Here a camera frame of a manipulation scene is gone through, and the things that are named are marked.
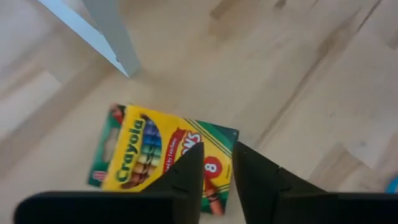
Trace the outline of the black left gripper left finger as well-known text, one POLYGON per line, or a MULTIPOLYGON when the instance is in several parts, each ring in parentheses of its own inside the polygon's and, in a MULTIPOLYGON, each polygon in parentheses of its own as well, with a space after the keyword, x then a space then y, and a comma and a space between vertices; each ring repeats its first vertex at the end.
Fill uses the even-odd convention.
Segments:
POLYGON ((195 144, 140 192, 41 192, 21 201, 14 224, 198 224, 204 145, 195 144))

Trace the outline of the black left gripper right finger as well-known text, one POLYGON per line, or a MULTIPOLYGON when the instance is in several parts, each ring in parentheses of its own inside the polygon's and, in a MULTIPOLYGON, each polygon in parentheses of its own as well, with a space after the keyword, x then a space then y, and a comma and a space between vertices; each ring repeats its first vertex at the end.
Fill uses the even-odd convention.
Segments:
POLYGON ((398 224, 398 194, 327 192, 241 142, 232 158, 246 224, 398 224))

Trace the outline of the Crayola crayon box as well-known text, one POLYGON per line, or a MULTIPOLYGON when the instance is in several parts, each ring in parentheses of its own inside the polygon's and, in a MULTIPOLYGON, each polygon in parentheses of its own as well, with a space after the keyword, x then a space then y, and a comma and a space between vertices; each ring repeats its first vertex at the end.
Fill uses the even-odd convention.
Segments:
POLYGON ((134 105, 113 104, 105 119, 88 185, 138 192, 166 173, 195 144, 204 145, 201 210, 224 215, 239 131, 134 105))

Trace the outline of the blue coil keychain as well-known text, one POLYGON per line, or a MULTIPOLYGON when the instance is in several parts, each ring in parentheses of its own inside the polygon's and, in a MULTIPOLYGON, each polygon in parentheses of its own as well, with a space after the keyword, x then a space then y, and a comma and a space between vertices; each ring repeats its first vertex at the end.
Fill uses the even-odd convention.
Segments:
POLYGON ((386 187, 386 193, 398 194, 398 175, 395 175, 386 187))

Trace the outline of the white metal shelf riser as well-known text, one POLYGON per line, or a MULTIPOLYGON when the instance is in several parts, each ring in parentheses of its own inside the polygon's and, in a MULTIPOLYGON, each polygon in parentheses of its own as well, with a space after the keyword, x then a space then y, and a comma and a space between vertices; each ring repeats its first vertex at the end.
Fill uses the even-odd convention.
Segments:
POLYGON ((121 73, 132 77, 141 64, 118 14, 117 0, 79 0, 95 23, 92 26, 63 0, 38 0, 53 15, 100 53, 121 73))

